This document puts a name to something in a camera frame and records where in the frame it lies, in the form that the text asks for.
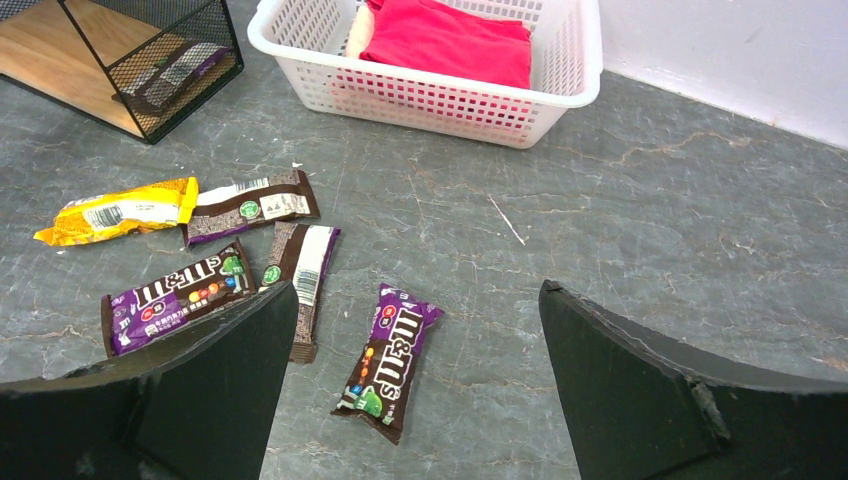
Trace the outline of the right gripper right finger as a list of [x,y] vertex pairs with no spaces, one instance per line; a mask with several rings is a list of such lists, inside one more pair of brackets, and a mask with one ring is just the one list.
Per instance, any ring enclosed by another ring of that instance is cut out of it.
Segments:
[[847,386],[692,347],[547,280],[539,313],[585,479],[843,479]]

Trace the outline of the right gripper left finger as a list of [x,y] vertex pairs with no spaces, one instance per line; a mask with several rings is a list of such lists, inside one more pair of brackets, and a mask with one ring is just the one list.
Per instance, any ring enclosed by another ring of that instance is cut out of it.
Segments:
[[298,313],[284,283],[129,354],[1,387],[5,479],[256,479]]

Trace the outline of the purple candy bag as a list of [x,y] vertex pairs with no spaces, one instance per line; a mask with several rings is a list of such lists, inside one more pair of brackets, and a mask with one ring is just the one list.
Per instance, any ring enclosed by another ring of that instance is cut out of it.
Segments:
[[142,286],[101,299],[109,357],[138,350],[189,323],[257,293],[236,239],[219,252]]

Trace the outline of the purple brown M&M bag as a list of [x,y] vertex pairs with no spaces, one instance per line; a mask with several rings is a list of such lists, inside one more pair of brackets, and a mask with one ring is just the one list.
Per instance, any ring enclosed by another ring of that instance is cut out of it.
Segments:
[[382,283],[369,338],[331,414],[359,417],[399,444],[427,330],[443,315],[439,307]]

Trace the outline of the yellow candy bag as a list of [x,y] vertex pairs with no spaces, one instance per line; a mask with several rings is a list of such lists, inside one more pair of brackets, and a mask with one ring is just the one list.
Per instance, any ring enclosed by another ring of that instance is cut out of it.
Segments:
[[74,246],[176,227],[191,220],[198,195],[198,181],[190,176],[71,201],[33,238]]

